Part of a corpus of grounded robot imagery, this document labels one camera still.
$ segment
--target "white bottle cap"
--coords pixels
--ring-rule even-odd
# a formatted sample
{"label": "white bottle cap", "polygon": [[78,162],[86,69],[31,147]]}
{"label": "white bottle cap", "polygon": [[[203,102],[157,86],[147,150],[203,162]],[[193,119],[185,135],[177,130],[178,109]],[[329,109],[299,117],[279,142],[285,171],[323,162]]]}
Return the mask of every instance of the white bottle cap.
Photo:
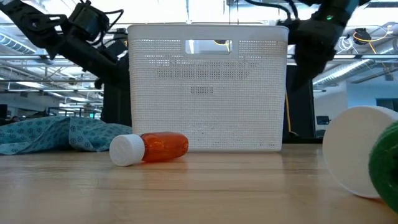
{"label": "white bottle cap", "polygon": [[332,176],[360,197],[379,198],[369,176],[369,155],[398,113],[378,106],[350,108],[331,121],[323,138],[323,157]]}
{"label": "white bottle cap", "polygon": [[145,154],[144,141],[136,134],[116,136],[109,148],[111,160],[117,166],[130,166],[141,163]]}

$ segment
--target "orange plastic bottle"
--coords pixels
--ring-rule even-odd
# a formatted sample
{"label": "orange plastic bottle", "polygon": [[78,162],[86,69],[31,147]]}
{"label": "orange plastic bottle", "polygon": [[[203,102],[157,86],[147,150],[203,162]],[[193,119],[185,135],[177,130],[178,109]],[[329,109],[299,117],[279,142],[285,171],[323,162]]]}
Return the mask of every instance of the orange plastic bottle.
{"label": "orange plastic bottle", "polygon": [[141,136],[127,134],[115,137],[109,148],[111,160],[117,166],[175,159],[188,151],[188,139],[183,134],[163,132]]}

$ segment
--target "table surface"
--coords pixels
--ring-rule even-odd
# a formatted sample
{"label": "table surface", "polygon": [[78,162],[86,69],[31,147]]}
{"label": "table surface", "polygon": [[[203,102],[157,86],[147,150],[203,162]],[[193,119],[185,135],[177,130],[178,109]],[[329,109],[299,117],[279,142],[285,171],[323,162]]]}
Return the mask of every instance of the table surface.
{"label": "table surface", "polygon": [[107,152],[0,157],[4,224],[397,222],[381,200],[340,187],[318,145],[134,167],[114,166]]}

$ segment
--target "patterned fabric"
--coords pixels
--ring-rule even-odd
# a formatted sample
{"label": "patterned fabric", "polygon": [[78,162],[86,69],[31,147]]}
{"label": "patterned fabric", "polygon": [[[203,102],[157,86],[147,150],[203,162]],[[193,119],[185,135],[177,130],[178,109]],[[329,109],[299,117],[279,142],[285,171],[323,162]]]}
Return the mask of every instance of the patterned fabric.
{"label": "patterned fabric", "polygon": [[74,148],[81,151],[109,150],[113,138],[131,134],[129,126],[106,124],[90,118],[52,116],[0,127],[0,155]]}

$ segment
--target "white plastic basket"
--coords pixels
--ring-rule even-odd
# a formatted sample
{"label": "white plastic basket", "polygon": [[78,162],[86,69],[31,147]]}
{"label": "white plastic basket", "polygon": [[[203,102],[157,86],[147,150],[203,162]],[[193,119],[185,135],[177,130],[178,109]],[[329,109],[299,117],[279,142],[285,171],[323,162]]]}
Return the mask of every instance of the white plastic basket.
{"label": "white plastic basket", "polygon": [[[190,152],[282,147],[288,29],[133,25],[132,130],[185,134]],[[226,55],[188,54],[186,40],[232,40]]]}

